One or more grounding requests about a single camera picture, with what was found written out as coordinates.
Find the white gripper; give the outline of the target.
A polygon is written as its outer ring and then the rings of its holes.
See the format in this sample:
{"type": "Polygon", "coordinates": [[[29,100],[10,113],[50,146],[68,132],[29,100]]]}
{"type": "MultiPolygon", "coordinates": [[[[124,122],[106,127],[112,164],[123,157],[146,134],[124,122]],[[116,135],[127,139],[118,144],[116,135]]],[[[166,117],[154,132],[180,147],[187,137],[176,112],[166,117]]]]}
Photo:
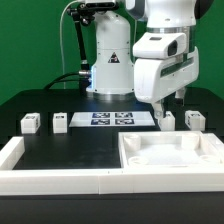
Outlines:
{"type": "Polygon", "coordinates": [[[175,103],[183,106],[188,84],[199,74],[199,54],[195,48],[186,55],[186,61],[178,63],[176,57],[165,60],[137,59],[134,65],[134,92],[138,101],[150,103],[157,120],[165,117],[163,102],[159,101],[175,93],[175,103]]]}

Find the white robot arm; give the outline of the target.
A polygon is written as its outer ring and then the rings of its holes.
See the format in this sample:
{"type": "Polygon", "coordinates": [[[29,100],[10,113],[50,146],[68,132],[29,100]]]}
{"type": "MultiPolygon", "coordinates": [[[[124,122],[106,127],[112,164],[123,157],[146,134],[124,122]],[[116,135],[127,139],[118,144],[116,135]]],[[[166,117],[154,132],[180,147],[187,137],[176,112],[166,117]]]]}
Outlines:
{"type": "Polygon", "coordinates": [[[214,0],[84,0],[96,22],[97,59],[89,91],[133,94],[165,116],[162,100],[199,74],[196,21],[214,0]]]}

